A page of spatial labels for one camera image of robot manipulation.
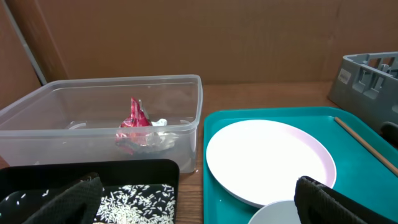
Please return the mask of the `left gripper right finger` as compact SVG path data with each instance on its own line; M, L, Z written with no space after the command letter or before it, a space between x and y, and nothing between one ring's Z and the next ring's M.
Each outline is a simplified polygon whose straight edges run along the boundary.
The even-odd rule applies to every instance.
M301 224L397 224L308 176L296 181L294 204Z

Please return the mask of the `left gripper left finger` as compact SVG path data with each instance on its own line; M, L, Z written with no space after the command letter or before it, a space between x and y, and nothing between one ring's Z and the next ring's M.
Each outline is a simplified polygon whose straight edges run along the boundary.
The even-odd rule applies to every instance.
M24 223L93 223L99 209L103 184L96 172L91 172L60 189Z

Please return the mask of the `small grey bowl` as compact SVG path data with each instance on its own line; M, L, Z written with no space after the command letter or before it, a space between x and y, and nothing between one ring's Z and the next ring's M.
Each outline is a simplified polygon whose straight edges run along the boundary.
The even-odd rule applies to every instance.
M274 202L259 209L248 224L301 224L293 200Z

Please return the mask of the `wooden chopstick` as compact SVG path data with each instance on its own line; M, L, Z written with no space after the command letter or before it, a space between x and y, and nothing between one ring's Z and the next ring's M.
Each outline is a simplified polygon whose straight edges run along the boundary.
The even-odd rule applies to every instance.
M348 132L357 142L359 142L368 152L370 152L375 158L378 159L385 167L387 167L395 176L398 176L397 167L388 161L382 154L380 154L375 148L373 148L368 142L366 142L358 133L344 123L339 117L334 117L337 122L346 132Z

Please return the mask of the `red snack wrapper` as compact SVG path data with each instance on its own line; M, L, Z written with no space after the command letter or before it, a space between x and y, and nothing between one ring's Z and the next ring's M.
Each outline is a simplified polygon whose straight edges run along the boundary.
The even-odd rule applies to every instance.
M147 133L133 133L123 131L122 128L140 128L152 126L150 119L146 116L141 100L131 97L131 110L129 116L120 124L116 133L115 144L133 155L141 146L147 145Z

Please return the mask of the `white wrapper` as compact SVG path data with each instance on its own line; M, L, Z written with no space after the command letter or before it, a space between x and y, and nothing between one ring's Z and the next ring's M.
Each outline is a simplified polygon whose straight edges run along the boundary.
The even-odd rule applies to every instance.
M177 134L165 131L157 131L146 136L148 145L154 151L163 151L174 147L177 139Z

